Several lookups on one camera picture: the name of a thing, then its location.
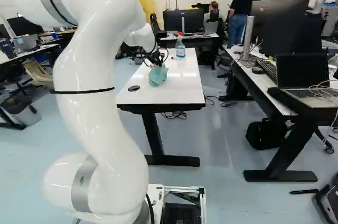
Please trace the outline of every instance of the blue floor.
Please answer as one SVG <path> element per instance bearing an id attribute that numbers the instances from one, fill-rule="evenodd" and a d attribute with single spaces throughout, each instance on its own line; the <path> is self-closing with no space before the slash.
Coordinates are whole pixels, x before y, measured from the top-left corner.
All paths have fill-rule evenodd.
<path id="1" fill-rule="evenodd" d="M 116 61 L 116 92 L 136 71 L 128 59 Z M 210 67 L 200 66 L 203 85 L 225 90 Z M 51 206 L 42 195 L 47 168 L 66 153 L 82 147 L 66 130 L 55 96 L 46 95 L 34 106 L 43 119 L 19 132 L 0 128 L 0 223 L 71 224 L 73 218 Z M 321 188 L 331 180 L 338 153 L 328 155 L 316 137 L 306 145 L 292 169 L 312 170 L 319 182 L 310 184 L 247 183 L 242 171 L 264 169 L 276 150 L 258 152 L 245 139 L 252 121 L 265 115 L 255 102 L 222 108 L 216 101 L 187 120 L 157 116 L 167 154 L 199 156 L 200 168 L 149 167 L 150 182 L 171 186 L 204 186 L 208 223 L 322 223 L 310 195 L 289 195 L 291 190 Z M 122 121 L 145 154 L 150 154 L 142 119 L 124 111 Z M 338 149 L 338 142 L 332 143 Z"/>

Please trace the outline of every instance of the black bag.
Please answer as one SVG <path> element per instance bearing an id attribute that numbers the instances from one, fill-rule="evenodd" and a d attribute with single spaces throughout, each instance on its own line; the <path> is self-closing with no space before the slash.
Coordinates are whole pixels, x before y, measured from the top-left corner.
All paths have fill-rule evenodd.
<path id="1" fill-rule="evenodd" d="M 249 125 L 246 138 L 254 149 L 266 150 L 280 147 L 287 131 L 285 124 L 277 124 L 264 118 L 262 122 L 253 122 Z"/>

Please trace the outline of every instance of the laptop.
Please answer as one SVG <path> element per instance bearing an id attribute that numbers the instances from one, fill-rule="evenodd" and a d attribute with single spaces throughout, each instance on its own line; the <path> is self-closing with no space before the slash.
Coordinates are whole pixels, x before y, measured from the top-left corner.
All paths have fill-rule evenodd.
<path id="1" fill-rule="evenodd" d="M 319 91 L 330 93 L 335 102 L 315 97 L 309 87 L 329 80 L 328 61 L 325 53 L 279 54 L 277 62 L 277 87 L 280 91 L 304 103 L 310 108 L 337 107 L 338 92 L 326 88 Z M 330 87 L 330 82 L 322 84 Z"/>
<path id="2" fill-rule="evenodd" d="M 214 34 L 217 32 L 218 22 L 206 22 L 204 24 L 205 35 Z"/>

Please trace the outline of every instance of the teal towel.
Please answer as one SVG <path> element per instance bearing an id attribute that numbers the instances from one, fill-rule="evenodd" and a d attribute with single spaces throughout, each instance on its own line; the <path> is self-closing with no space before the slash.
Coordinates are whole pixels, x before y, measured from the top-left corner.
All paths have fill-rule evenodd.
<path id="1" fill-rule="evenodd" d="M 159 86 L 167 79 L 167 73 L 169 69 L 165 68 L 165 66 L 152 67 L 149 76 L 149 83 L 153 86 Z"/>

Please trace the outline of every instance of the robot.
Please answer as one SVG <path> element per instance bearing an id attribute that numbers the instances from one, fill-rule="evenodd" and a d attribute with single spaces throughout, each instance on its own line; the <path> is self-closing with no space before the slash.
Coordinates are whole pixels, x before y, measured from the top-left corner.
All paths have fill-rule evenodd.
<path id="1" fill-rule="evenodd" d="M 325 20 L 322 36 L 330 37 L 338 20 L 338 0 L 335 1 L 335 4 L 324 5 L 326 1 L 316 0 L 314 8 L 309 12 L 322 15 L 322 18 Z"/>
<path id="2" fill-rule="evenodd" d="M 114 56 L 122 42 L 161 55 L 138 0 L 14 0 L 39 25 L 78 29 L 53 68 L 55 96 L 68 130 L 86 153 L 66 155 L 47 171 L 45 197 L 94 223 L 131 224 L 148 190 L 147 162 L 119 118 Z"/>

